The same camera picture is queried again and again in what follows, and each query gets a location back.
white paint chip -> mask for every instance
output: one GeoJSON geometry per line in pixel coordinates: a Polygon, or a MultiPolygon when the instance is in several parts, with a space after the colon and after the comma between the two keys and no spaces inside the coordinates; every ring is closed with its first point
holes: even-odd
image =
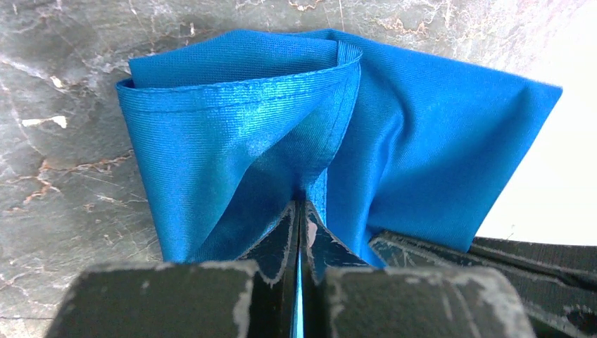
{"type": "Polygon", "coordinates": [[[52,83],[54,84],[54,86],[56,88],[64,87],[64,84],[62,84],[62,81],[60,79],[58,79],[56,76],[51,76],[50,80],[52,80],[52,83]]]}
{"type": "Polygon", "coordinates": [[[52,118],[28,118],[27,120],[21,120],[20,123],[25,127],[32,127],[34,125],[41,125],[45,122],[54,122],[57,125],[61,126],[63,129],[66,129],[68,126],[68,122],[66,121],[66,117],[63,115],[57,115],[52,118]]]}

blue fabric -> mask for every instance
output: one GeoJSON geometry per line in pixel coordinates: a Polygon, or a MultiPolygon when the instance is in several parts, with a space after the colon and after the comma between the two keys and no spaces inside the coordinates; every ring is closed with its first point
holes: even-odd
{"type": "Polygon", "coordinates": [[[234,259],[307,198],[366,261],[466,251],[562,90],[335,30],[233,31],[117,84],[166,261],[234,259]]]}

